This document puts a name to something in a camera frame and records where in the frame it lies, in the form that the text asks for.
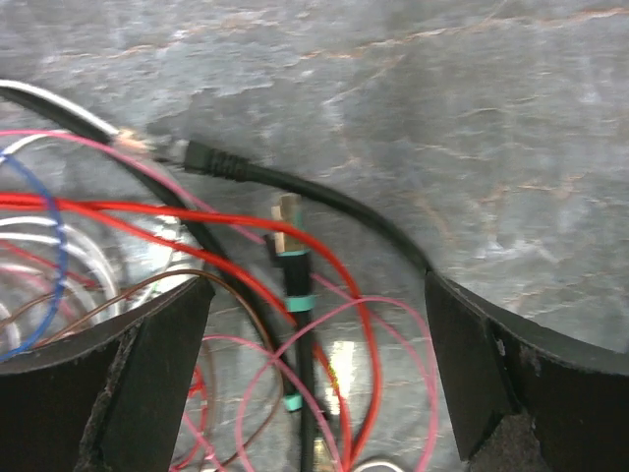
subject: bundle of wires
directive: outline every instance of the bundle of wires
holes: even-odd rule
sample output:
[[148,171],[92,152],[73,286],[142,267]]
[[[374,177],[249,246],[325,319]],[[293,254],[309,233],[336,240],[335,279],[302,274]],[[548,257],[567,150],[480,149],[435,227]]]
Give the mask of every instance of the bundle of wires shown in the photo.
[[[250,345],[260,352],[265,353],[269,357],[267,364],[256,374],[252,381],[252,384],[248,387],[245,398],[239,409],[239,416],[236,423],[236,445],[238,451],[230,458],[223,460],[217,458],[216,451],[213,446],[208,442],[205,435],[207,430],[211,429],[211,418],[213,417],[213,408],[208,407],[202,409],[200,414],[200,424],[195,426],[193,422],[187,417],[184,417],[184,424],[190,427],[196,438],[197,442],[190,453],[185,457],[178,457],[173,464],[173,470],[181,470],[188,465],[195,455],[198,449],[202,446],[205,450],[205,459],[215,463],[215,467],[218,470],[224,470],[224,467],[240,457],[241,461],[245,465],[247,470],[254,470],[251,462],[249,461],[245,448],[251,443],[261,431],[270,422],[270,418],[277,411],[279,402],[275,403],[275,406],[271,410],[271,416],[260,425],[254,435],[244,442],[242,438],[242,420],[245,415],[246,403],[251,396],[251,392],[255,383],[260,378],[262,372],[269,366],[275,365],[278,369],[278,378],[281,380],[282,392],[284,395],[295,395],[297,392],[304,398],[306,404],[311,408],[314,418],[318,422],[318,427],[326,438],[328,449],[335,459],[335,464],[339,470],[348,471],[354,464],[357,463],[361,452],[370,437],[373,425],[376,421],[379,404],[382,396],[382,379],[381,379],[381,367],[379,363],[379,357],[377,352],[377,345],[372,330],[372,318],[374,314],[367,310],[365,307],[366,302],[385,302],[393,303],[397,306],[405,308],[412,314],[412,316],[420,324],[420,328],[424,331],[426,338],[429,338],[429,332],[420,315],[413,311],[410,307],[404,305],[401,302],[389,300],[378,297],[363,297],[359,290],[358,284],[352,278],[349,271],[341,264],[341,262],[334,256],[334,254],[322,245],[316,238],[312,237],[308,233],[295,228],[291,224],[287,224],[282,221],[269,221],[260,218],[254,218],[242,215],[228,215],[216,213],[213,208],[208,206],[205,202],[199,200],[190,192],[187,192],[175,181],[173,181],[166,173],[155,170],[154,160],[147,160],[154,157],[148,151],[148,147],[140,141],[130,139],[128,135],[125,135],[118,131],[115,127],[107,124],[103,120],[95,117],[86,110],[80,108],[78,105],[65,100],[58,95],[55,95],[48,90],[41,88],[35,88],[22,83],[15,83],[12,81],[0,81],[0,96],[4,96],[10,100],[13,100],[33,111],[40,113],[41,115],[55,121],[59,126],[67,128],[74,134],[68,134],[66,132],[46,132],[41,130],[14,130],[7,132],[0,132],[0,136],[23,136],[26,140],[34,140],[41,137],[52,137],[66,141],[72,141],[81,143],[86,146],[96,148],[104,152],[109,157],[112,157],[116,162],[132,173],[139,181],[141,181],[152,193],[154,193],[166,206],[151,206],[143,204],[132,204],[126,202],[73,202],[70,200],[53,199],[45,187],[41,185],[36,178],[30,174],[27,170],[25,172],[24,167],[15,160],[12,153],[4,152],[3,155],[6,158],[6,162],[10,163],[16,170],[19,170],[25,175],[25,178],[33,185],[37,191],[37,195],[30,194],[17,194],[17,193],[0,193],[0,208],[6,210],[18,210],[18,211],[42,211],[48,210],[51,214],[50,219],[38,216],[40,219],[29,220],[32,224],[40,224],[43,226],[53,226],[56,231],[56,239],[47,239],[48,243],[55,243],[59,246],[59,261],[57,267],[59,268],[59,274],[55,279],[55,291],[50,296],[40,297],[39,301],[51,298],[49,313],[46,315],[43,327],[37,329],[37,331],[24,343],[22,343],[17,349],[6,354],[5,358],[12,355],[24,352],[33,346],[41,345],[48,342],[53,342],[63,336],[70,335],[72,332],[83,329],[89,320],[102,321],[102,318],[96,318],[103,310],[111,309],[110,315],[116,316],[124,310],[124,300],[138,290],[149,286],[151,283],[156,283],[159,277],[167,277],[182,274],[194,274],[198,276],[206,276],[211,278],[215,283],[218,283],[225,289],[227,289],[236,299],[241,303],[248,315],[249,320],[254,326],[258,336],[264,344],[264,348],[260,348],[256,344],[251,344],[249,341],[235,338],[233,336],[218,336],[214,335],[211,339],[229,339],[235,342],[239,342],[245,345]],[[128,157],[120,151],[131,150],[134,152],[134,157]],[[330,207],[343,211],[351,217],[357,219],[370,229],[375,230],[380,235],[387,238],[398,250],[404,253],[405,257],[411,262],[411,264],[424,275],[426,270],[430,270],[431,266],[428,258],[423,251],[419,249],[415,243],[408,238],[401,230],[399,230],[393,223],[383,218],[381,215],[373,211],[372,209],[346,197],[338,192],[323,187],[319,184],[308,182],[300,179],[296,176],[291,176],[276,170],[266,169],[256,166],[250,163],[248,160],[227,154],[225,152],[217,151],[211,147],[204,145],[199,141],[192,141],[189,146],[183,162],[184,168],[188,171],[194,171],[197,173],[204,173],[214,177],[229,178],[236,181],[253,181],[264,185],[270,185],[272,187],[280,188],[285,191],[297,193],[307,198],[325,203]],[[191,247],[186,244],[182,244],[179,241],[169,241],[159,236],[150,234],[124,220],[111,216],[106,211],[124,211],[124,212],[137,212],[149,215],[169,215],[179,218],[186,226],[190,234],[195,238],[199,244],[199,248]],[[121,231],[128,232],[134,236],[143,238],[147,242],[160,244],[162,246],[170,248],[172,251],[180,251],[195,258],[199,258],[204,261],[207,266],[215,266],[221,275],[221,278],[217,278],[215,275],[206,271],[185,269],[185,270],[171,270],[161,273],[142,284],[128,288],[127,290],[119,291],[115,285],[108,285],[108,292],[105,294],[107,302],[97,307],[91,307],[87,310],[87,313],[75,320],[67,323],[67,325],[45,336],[45,332],[50,325],[52,319],[55,316],[59,303],[62,299],[64,287],[67,282],[67,254],[79,254],[75,249],[70,249],[72,246],[66,242],[69,235],[73,234],[73,237],[77,235],[76,231],[72,228],[64,225],[61,220],[60,211],[71,211],[84,217],[92,218],[99,221],[111,228],[115,228]],[[343,278],[346,286],[349,287],[349,294],[343,290],[337,288],[327,279],[320,275],[313,274],[313,279],[319,281],[327,288],[333,290],[339,295],[348,300],[348,303],[343,307],[331,312],[330,314],[319,317],[316,321],[312,322],[309,319],[305,319],[305,323],[299,323],[299,329],[292,338],[284,344],[280,344],[279,336],[274,332],[272,323],[270,322],[270,313],[265,308],[261,300],[264,300],[271,308],[279,312],[283,317],[291,324],[295,323],[295,317],[290,313],[291,310],[287,310],[284,303],[277,298],[277,296],[271,293],[262,283],[255,279],[251,274],[247,273],[241,267],[233,264],[227,257],[225,250],[222,248],[218,240],[206,227],[205,223],[212,224],[229,224],[233,227],[236,225],[248,225],[255,228],[261,228],[266,231],[275,231],[282,234],[290,235],[291,237],[299,240],[305,246],[310,247],[315,252],[323,256],[330,264],[332,264]],[[254,233],[244,230],[241,227],[236,227],[239,231],[243,232],[245,236],[254,240],[255,242],[262,243],[263,241]],[[93,247],[85,246],[83,251],[87,253],[90,250],[95,256],[96,252]],[[103,260],[99,261],[102,264],[98,265],[98,269],[102,270],[104,267],[107,269]],[[89,265],[88,268],[91,271],[96,271],[96,265]],[[100,285],[105,287],[110,282],[107,277],[98,278]],[[363,422],[360,430],[355,438],[351,436],[351,424],[349,419],[349,413],[345,404],[345,399],[338,391],[338,382],[335,379],[335,374],[331,370],[322,349],[317,344],[314,345],[314,355],[321,363],[324,371],[330,378],[330,383],[335,390],[335,394],[339,398],[340,406],[340,421],[342,429],[343,448],[342,456],[336,448],[336,440],[331,433],[329,426],[320,414],[320,406],[318,402],[311,395],[310,389],[304,386],[298,379],[298,376],[294,373],[293,368],[287,363],[286,351],[292,345],[293,342],[300,339],[306,333],[310,332],[315,326],[323,323],[340,311],[349,308],[350,306],[356,306],[359,310],[361,322],[363,324],[364,333],[368,342],[368,348],[372,360],[372,402],[368,411],[368,415]],[[11,325],[15,320],[15,313],[6,318],[4,326]],[[397,331],[391,326],[386,324],[383,320],[375,317],[376,321],[383,325],[392,335],[396,337],[404,347],[413,356],[414,361],[418,365],[418,369],[427,383],[429,396],[430,396],[430,425],[429,425],[429,438],[424,451],[424,454],[418,462],[416,470],[426,470],[428,462],[434,448],[436,441],[436,427],[437,427],[437,397],[436,397],[436,368],[431,352],[429,353],[430,366],[425,369],[422,361],[406,341]],[[211,388],[214,389],[215,381],[210,380]],[[190,396],[200,394],[205,398],[207,393],[207,382],[204,379],[204,375],[201,370],[197,370],[195,378],[193,379],[193,385],[191,387]],[[210,395],[211,401],[213,401],[215,393]],[[366,464],[361,465],[360,470],[367,470]],[[306,469],[311,470],[312,466],[308,465]]]

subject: stone surface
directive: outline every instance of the stone surface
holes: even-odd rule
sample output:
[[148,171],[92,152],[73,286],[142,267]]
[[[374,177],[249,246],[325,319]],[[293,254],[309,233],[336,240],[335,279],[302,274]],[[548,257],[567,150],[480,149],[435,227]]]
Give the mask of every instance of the stone surface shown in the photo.
[[[3,77],[54,89],[120,126],[180,138],[202,132],[339,188],[397,221],[438,267],[490,301],[624,348],[624,0],[3,0],[0,13]],[[49,126],[6,103],[0,112],[4,128]],[[76,147],[33,147],[21,156],[59,194],[145,197],[132,178]],[[22,188],[2,175],[5,188]],[[225,211],[268,215],[276,195],[182,180]],[[309,206],[308,227],[366,293],[423,306],[421,282],[376,237],[320,206]],[[274,274],[259,248],[229,241],[239,261]],[[322,310],[338,302],[323,291],[320,300]],[[219,300],[209,329],[248,333],[232,306]],[[376,310],[426,346],[408,316]],[[355,315],[341,315],[320,337],[345,365],[358,423],[370,380]],[[426,389],[388,334],[379,331],[378,340],[387,390],[367,455],[411,464],[426,437]],[[233,373],[261,361],[228,346],[217,358],[214,442],[225,457],[236,399],[251,377]],[[443,403],[440,418],[429,470],[461,470]],[[290,460],[277,460],[278,450],[291,456],[288,426],[277,420],[252,448],[259,470],[292,470]]]

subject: black cable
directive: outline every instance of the black cable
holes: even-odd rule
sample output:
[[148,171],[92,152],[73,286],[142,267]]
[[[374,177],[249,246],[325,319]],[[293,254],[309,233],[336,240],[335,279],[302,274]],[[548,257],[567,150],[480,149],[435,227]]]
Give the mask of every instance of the black cable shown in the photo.
[[[24,108],[31,110],[39,114],[40,116],[57,123],[59,126],[71,131],[76,135],[88,138],[93,141],[97,141],[104,145],[111,144],[111,137],[104,133],[102,130],[99,130],[92,124],[82,120],[81,118],[65,110],[64,108],[50,103],[42,98],[10,88],[0,88],[0,96],[6,98],[9,101],[20,104]],[[145,175],[144,173],[127,163],[113,159],[110,155],[106,153],[105,155],[109,159],[112,159],[117,164],[121,165],[134,177],[136,177],[151,193],[153,193],[165,205],[169,207],[186,208],[186,205],[179,198],[179,196],[177,196],[177,194],[162,185],[160,182],[153,180],[151,177]],[[182,220],[182,223],[188,228],[188,231],[190,231],[192,236],[197,240],[197,242],[203,249],[212,252],[223,259],[229,260],[229,256],[227,255],[225,249],[222,247],[218,239],[210,232],[209,228],[207,228],[204,224],[196,221],[184,220]],[[273,329],[272,327],[268,310],[266,309],[266,306],[263,304],[263,302],[249,288],[248,285],[241,282],[238,278],[224,271],[220,271],[219,273],[223,280],[225,280],[232,287],[236,288],[236,290],[238,290],[243,298],[254,308],[260,321],[262,322],[264,329],[268,333],[272,348],[274,350],[277,350],[281,345],[281,342],[279,336],[275,332],[275,329]],[[256,330],[260,339],[263,339],[262,333],[259,332],[256,324],[252,323],[252,326]],[[281,359],[284,363],[286,363],[287,366],[291,365],[286,355],[282,355]],[[292,383],[290,383],[285,378],[283,378],[283,381],[285,392],[295,391],[295,387]]]
[[[274,208],[276,219],[302,228],[302,211],[299,197],[285,195],[280,199],[279,206]],[[273,261],[282,268],[284,288],[286,292],[285,304],[297,323],[296,330],[308,326],[312,320],[311,310],[315,305],[313,295],[313,279],[311,256],[308,247],[301,241],[297,241],[283,233],[275,233],[275,244],[267,240],[268,248],[273,256]],[[306,331],[297,340],[297,372],[299,378],[315,395],[315,361],[313,351],[315,349],[315,334]],[[301,403],[302,397],[284,397],[285,401],[298,399],[296,405],[287,404],[288,411],[296,411],[301,407],[300,415],[300,472],[313,472],[315,468],[315,439],[317,425],[315,415],[310,408]]]
[[330,187],[288,172],[253,164],[244,157],[209,147],[197,140],[190,141],[183,164],[188,172],[237,182],[256,182],[325,204],[351,216],[389,241],[422,277],[433,270],[424,250],[395,223],[365,204]]

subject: pink cable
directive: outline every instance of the pink cable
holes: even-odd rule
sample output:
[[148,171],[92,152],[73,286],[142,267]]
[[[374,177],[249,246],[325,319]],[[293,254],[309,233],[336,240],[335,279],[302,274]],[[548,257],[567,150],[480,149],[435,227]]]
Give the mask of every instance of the pink cable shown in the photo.
[[[249,341],[248,339],[243,339],[242,337],[228,336],[225,334],[213,334],[213,335],[204,337],[203,341],[212,340],[212,339],[216,339],[216,340],[222,339],[222,340],[236,342],[238,344],[251,347],[252,349],[257,350],[268,357],[274,357],[272,352],[269,352],[263,347],[260,347],[257,344],[255,344],[253,341]],[[332,431],[330,430],[330,427],[327,424],[327,421],[325,421],[323,414],[319,410],[319,406],[316,403],[315,398],[308,391],[306,386],[293,373],[293,371],[291,371],[288,367],[286,367],[286,364],[284,364],[281,360],[279,360],[279,358],[270,360],[268,364],[266,365],[270,365],[270,364],[275,364],[284,373],[284,375],[286,375],[288,380],[291,381],[291,383],[295,386],[295,388],[299,391],[299,393],[304,397],[304,400],[306,400],[306,403],[308,403],[308,406],[311,408],[311,410],[313,410],[314,417],[316,418],[316,421],[318,422],[318,425],[321,428],[321,431],[323,432],[323,436],[325,437],[327,446],[330,450],[330,453],[332,454],[332,459],[334,459],[334,461],[336,462],[338,470],[342,471],[342,469],[340,468],[341,456],[338,453],[338,448],[336,447],[336,441],[334,440],[334,435],[332,434]],[[244,420],[243,417],[244,417],[244,414],[242,416],[239,416],[236,420],[236,428],[237,428],[236,447],[238,449],[238,454],[240,456],[240,459],[243,462],[243,465],[245,466],[245,470],[247,470],[248,472],[256,472],[254,470],[254,467],[252,466],[251,461],[249,460],[247,456],[247,453],[245,452],[245,447],[243,446],[243,444],[245,443],[244,438],[243,438],[243,420]]]
[[[328,290],[336,293],[340,297],[343,297],[345,300],[348,300],[350,304],[358,303],[358,301],[350,297],[346,292],[344,292],[343,290],[335,286],[332,282],[330,282],[326,278],[321,277],[318,274],[314,274],[313,278],[316,279],[316,281],[318,281],[321,285],[323,285]],[[399,300],[395,300],[388,297],[370,297],[370,298],[372,298],[376,302],[389,303],[389,304],[395,305],[405,310],[407,313],[411,314],[411,316],[415,319],[418,326],[420,327],[420,331],[429,342],[429,345],[427,346],[426,351],[429,356],[431,382],[429,382],[429,380],[427,379],[426,370],[424,369],[424,364],[422,363],[422,361],[420,360],[419,363],[417,363],[416,361],[416,364],[418,365],[418,368],[422,374],[422,378],[424,379],[424,382],[426,383],[427,388],[429,389],[430,410],[431,410],[430,420],[429,420],[429,437],[426,443],[426,449],[424,450],[424,454],[422,454],[422,458],[420,459],[420,462],[418,463],[418,466],[416,468],[416,472],[424,472],[428,468],[430,459],[432,458],[432,454],[434,453],[434,447],[436,446],[436,440],[437,440],[437,434],[438,434],[438,428],[439,428],[439,424],[438,424],[439,398],[436,392],[436,389],[437,389],[436,359],[434,357],[434,350],[431,349],[432,338],[430,337],[430,329],[428,325],[426,324],[426,322],[424,321],[424,319],[422,318],[422,316],[419,314],[419,312],[415,310],[413,307],[411,307],[410,305],[404,302],[401,302]],[[343,307],[340,307],[337,310],[342,311],[345,309]],[[408,348],[407,348],[407,351],[415,359],[415,356],[417,356],[417,351],[408,343],[408,341],[398,331],[396,331],[393,328],[393,326],[388,324],[381,317],[379,317],[378,315],[374,313],[372,313],[372,316],[378,323],[380,323],[386,330],[388,330],[393,337],[395,337],[398,341],[400,341],[402,345],[404,345],[405,347],[406,345],[408,345],[413,350],[413,353],[411,353],[411,351],[409,351]]]
[[[241,460],[243,461],[244,464],[248,464],[246,465],[246,469],[249,472],[254,472],[254,469],[251,468],[251,462],[249,461],[249,458],[247,457],[247,453],[245,451],[245,448],[243,446],[244,444],[244,437],[243,437],[243,421],[244,421],[244,417],[245,417],[245,413],[246,413],[246,409],[247,409],[247,403],[250,401],[252,394],[254,392],[254,387],[256,386],[257,382],[259,381],[260,377],[262,376],[262,374],[264,373],[264,371],[266,371],[266,369],[268,369],[271,364],[276,363],[279,360],[279,356],[281,356],[289,347],[291,347],[291,345],[297,340],[299,339],[302,335],[304,335],[304,333],[314,329],[315,327],[317,327],[318,325],[322,324],[323,322],[329,320],[332,317],[335,317],[336,315],[340,314],[341,312],[347,310],[348,308],[351,308],[355,305],[361,304],[361,303],[365,303],[365,302],[382,302],[382,303],[389,303],[389,304],[393,304],[396,305],[398,307],[406,307],[406,304],[404,304],[403,302],[399,302],[397,300],[389,300],[385,297],[363,297],[361,299],[355,299],[352,300],[334,310],[332,310],[331,312],[321,316],[320,318],[318,318],[317,320],[315,320],[314,322],[308,324],[307,326],[305,326],[304,328],[298,330],[295,334],[293,334],[288,341],[286,341],[284,344],[282,344],[282,346],[275,351],[274,353],[269,353],[267,351],[265,351],[264,349],[260,348],[259,346],[257,346],[255,343],[251,342],[252,345],[256,346],[259,350],[266,352],[266,354],[269,356],[269,360],[266,362],[266,364],[264,364],[264,366],[262,366],[262,368],[257,371],[256,375],[254,376],[254,378],[252,379],[251,383],[248,385],[245,394],[243,395],[243,400],[240,404],[240,407],[238,409],[238,415],[236,417],[236,426],[235,426],[235,432],[234,432],[234,437],[236,439],[236,446],[238,448],[238,453],[241,457]],[[411,315],[415,318],[415,315],[417,315],[417,319],[418,319],[418,323],[420,326],[420,329],[422,330],[422,333],[424,334],[424,336],[427,338],[427,340],[430,342],[430,333],[428,330],[428,326],[426,325],[426,323],[424,323],[424,321],[422,320],[422,317],[420,316],[419,313],[417,313],[415,310],[411,309],[410,307],[408,307],[410,310],[409,312],[411,313]],[[413,346],[411,346],[411,344],[404,339],[404,337],[397,332],[392,326],[388,325],[384,320],[379,319],[379,321],[384,324],[384,326],[387,328],[387,330],[389,332],[391,332],[400,342],[402,342],[402,345],[407,348],[407,350],[409,350],[409,353],[411,354],[411,356],[413,357],[413,360],[416,362],[416,364],[418,365],[418,368],[420,370],[420,373],[422,374],[422,377],[424,379],[424,382],[426,383],[427,386],[427,390],[429,391],[429,397],[430,397],[430,421],[429,421],[429,437],[427,440],[427,445],[426,448],[424,449],[424,453],[422,454],[422,457],[420,459],[420,461],[418,462],[418,465],[416,467],[416,472],[425,472],[430,458],[432,456],[433,450],[434,450],[434,445],[436,444],[436,435],[437,435],[437,429],[438,429],[438,399],[436,396],[436,383],[431,382],[430,379],[428,378],[428,374],[426,372],[426,369],[424,368],[424,364],[422,363],[422,360],[420,359],[419,355],[417,354],[417,351],[413,348]],[[227,339],[229,338],[230,340],[236,340],[237,338],[234,338],[232,336],[208,336],[205,339],[216,339],[216,338],[222,338],[222,339]],[[249,341],[242,342],[241,340],[238,340],[236,342],[241,342],[242,344],[246,344],[246,345],[251,345],[249,343]],[[430,356],[430,370],[432,372],[435,372],[435,363],[433,362],[432,357]]]
[[203,434],[191,421],[190,417],[188,416],[188,413],[184,412],[183,420],[184,420],[184,423],[186,423],[186,426],[188,426],[188,428],[190,429],[190,431],[193,432],[193,435],[195,435],[195,438],[199,440],[199,442],[205,449],[205,458],[209,459],[212,462],[212,464],[214,464],[214,467],[216,467],[216,470],[220,472],[225,472],[225,468],[220,464],[220,462],[216,458],[216,452],[215,452],[214,446],[209,443],[209,441],[203,436]]
[[[103,152],[107,152],[109,155],[111,155],[112,157],[116,158],[117,160],[120,160],[121,162],[125,162],[127,164],[129,164],[130,166],[140,170],[141,172],[145,173],[146,175],[148,175],[149,177],[151,177],[152,179],[156,180],[157,182],[163,184],[165,187],[167,187],[168,189],[172,190],[173,192],[175,192],[176,194],[178,194],[180,197],[182,197],[185,200],[189,200],[190,202],[194,203],[199,209],[211,212],[211,213],[216,213],[217,211],[210,205],[206,204],[204,201],[202,201],[201,199],[199,199],[198,197],[196,197],[194,194],[188,192],[186,189],[184,189],[182,186],[180,186],[177,182],[169,179],[168,177],[163,176],[161,173],[159,173],[158,171],[156,171],[155,169],[142,164],[139,160],[134,159],[132,157],[126,156],[125,154],[123,154],[122,152],[117,151],[116,149],[114,149],[113,147],[107,146],[107,145],[103,145],[101,143],[98,143],[96,141],[92,141],[86,138],[82,138],[80,136],[76,136],[76,135],[69,135],[69,134],[65,134],[65,133],[61,133],[61,132],[54,132],[54,131],[47,131],[47,130],[10,130],[10,131],[0,131],[0,137],[3,136],[17,136],[17,135],[21,135],[21,136],[32,136],[32,135],[45,135],[45,136],[49,136],[51,138],[58,138],[60,140],[65,140],[65,141],[71,141],[71,142],[75,142],[75,143],[79,143],[82,145],[85,145],[87,147],[90,148],[95,148],[98,150],[101,150]],[[241,234],[243,234],[245,237],[249,238],[251,241],[254,241],[258,244],[263,244],[263,240],[257,236],[255,233],[240,227],[240,226],[236,226],[233,225],[232,226],[234,229],[236,229],[237,231],[239,231]],[[348,298],[349,295],[347,295],[344,291],[340,290],[338,287],[336,287],[332,282],[330,282],[329,280],[327,280],[326,278],[322,277],[321,275],[315,274],[314,275],[314,279],[317,280],[318,282],[322,283],[324,286],[326,286],[328,289],[338,293],[339,295],[343,296],[344,298]],[[415,317],[416,320],[418,321],[419,327],[420,329],[424,329],[424,327],[426,326],[424,320],[422,319],[422,317],[415,312],[414,310],[411,309],[411,307],[409,307],[408,305],[402,303],[402,302],[397,302],[395,300],[392,299],[388,299],[388,298],[381,298],[378,301],[381,302],[385,302],[385,303],[393,303],[394,305],[399,306],[400,308],[404,308],[405,310],[407,310],[409,313],[411,313],[411,315],[417,314],[417,316]],[[355,300],[352,303],[356,304],[356,303],[362,303],[360,300]],[[436,367],[433,364],[433,358],[432,356],[430,356],[431,359],[431,363],[432,363],[432,369],[431,369],[431,373],[433,374],[433,384],[436,385]],[[429,444],[427,444],[427,450],[429,449],[429,446],[431,446],[431,448],[433,448],[433,445],[430,445],[430,441]]]

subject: white cable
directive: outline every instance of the white cable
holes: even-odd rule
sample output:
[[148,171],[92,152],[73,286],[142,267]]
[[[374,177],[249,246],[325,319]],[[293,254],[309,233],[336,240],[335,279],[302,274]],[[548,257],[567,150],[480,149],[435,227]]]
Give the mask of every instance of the white cable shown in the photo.
[[[31,143],[34,143],[37,140],[40,140],[42,138],[48,138],[48,136],[46,135],[32,135],[32,136],[27,136],[25,138],[21,138],[18,141],[15,141],[14,143],[10,144],[9,146],[5,147],[5,152],[9,153],[9,154],[15,154],[16,152],[18,152],[19,150],[22,150],[22,148],[24,148],[25,146],[30,145]],[[160,171],[162,174],[174,178],[172,177],[172,174],[168,171],[168,169],[166,169],[165,167],[159,165],[156,162],[151,162],[151,166],[153,166],[154,169]],[[51,219],[49,219],[48,221],[50,221],[50,224],[55,224],[54,221],[52,221]],[[181,237],[181,231],[182,231],[182,225],[181,225],[181,221],[178,219],[177,220],[178,224],[177,224],[177,228],[175,229],[175,238],[174,240],[177,241],[180,239]],[[172,265],[173,262],[173,258],[175,256],[176,251],[173,248],[170,248],[170,252],[166,258],[166,262],[163,265],[162,269],[160,270],[159,273],[163,273],[166,270],[168,270],[168,268]],[[140,305],[143,305],[150,297],[151,295],[154,293],[155,288],[157,287],[157,283],[158,282],[154,282],[152,284],[150,284],[148,287],[145,288],[145,290],[142,292],[142,294],[140,294],[139,297],[136,298],[136,300],[131,304],[130,309],[134,309]]]
[[402,467],[386,459],[366,460],[362,464],[359,464],[354,469],[352,469],[352,472],[365,472],[366,470],[374,469],[375,467],[384,467],[386,469],[392,470],[393,472],[405,472]]
[[[33,275],[43,275],[43,272],[41,270],[35,267],[31,267],[29,265],[0,263],[0,267],[6,269],[9,272],[24,272]],[[63,285],[74,293],[75,297],[77,297],[77,300],[79,300],[79,302],[83,305],[86,313],[97,308],[94,299],[79,283],[75,282],[72,279],[66,278],[63,282]],[[9,318],[11,318],[11,312],[3,303],[0,302],[0,319],[6,320]],[[9,337],[9,347],[11,349],[15,349],[16,347],[20,346],[22,344],[22,333],[18,324],[16,322],[12,322],[10,324],[7,324],[5,328],[7,331],[7,336]]]
[[[33,275],[43,274],[43,272],[39,270],[38,268],[31,267],[29,265],[0,263],[0,267],[3,267],[8,271],[13,271],[13,272],[19,271],[19,272],[31,273]],[[63,281],[63,286],[75,294],[75,296],[77,297],[77,300],[81,302],[81,305],[83,305],[86,312],[95,310],[98,307],[98,305],[96,304],[94,299],[91,297],[91,295],[89,295],[87,290],[85,290],[85,288],[82,285],[75,282],[71,278],[66,278]]]
[[[7,306],[0,302],[0,319],[7,320],[11,318],[11,312]],[[22,344],[22,335],[20,334],[20,328],[15,323],[10,323],[5,326],[7,330],[7,337],[9,338],[9,348],[17,349]]]
[[[21,232],[0,232],[0,239],[6,239],[10,241],[24,241],[31,243],[45,244],[47,246],[57,247],[59,240],[52,236],[29,234]],[[118,284],[116,283],[113,273],[107,270],[101,261],[98,261],[88,255],[82,248],[69,243],[65,248],[71,256],[79,259],[86,267],[88,267],[94,276],[98,279],[98,283],[103,288],[105,297],[107,300],[114,298],[118,295]],[[117,317],[122,312],[122,307],[119,303],[114,304],[112,307],[112,317]],[[101,323],[111,317],[106,317],[105,314],[98,314],[95,316],[96,320]]]
[[97,117],[74,101],[71,101],[68,98],[64,98],[61,95],[57,95],[56,93],[53,93],[50,90],[46,90],[45,88],[32,86],[31,84],[26,84],[24,82],[6,80],[0,80],[0,88],[22,91],[24,93],[28,93],[30,95],[41,98],[42,100],[45,100],[49,103],[53,103],[72,113],[76,117],[87,121],[90,125],[98,128],[100,131],[112,138],[119,133],[118,129],[115,126],[107,123],[102,118]]
[[[37,226],[53,228],[56,226],[57,223],[53,219],[45,216],[11,216],[8,218],[0,219],[0,227],[12,226],[16,224],[34,224]],[[94,243],[94,241],[89,236],[87,236],[83,231],[76,229],[68,223],[64,223],[61,229],[66,233],[66,236],[69,239],[74,238],[79,245],[83,246],[83,249],[86,250],[89,257],[92,257],[99,261],[103,265],[105,271],[114,276],[115,270],[111,266],[111,263],[107,259],[107,256],[105,256],[105,253],[102,252],[100,247],[96,243]],[[114,283],[116,286],[117,294],[119,291],[118,284],[116,282]]]

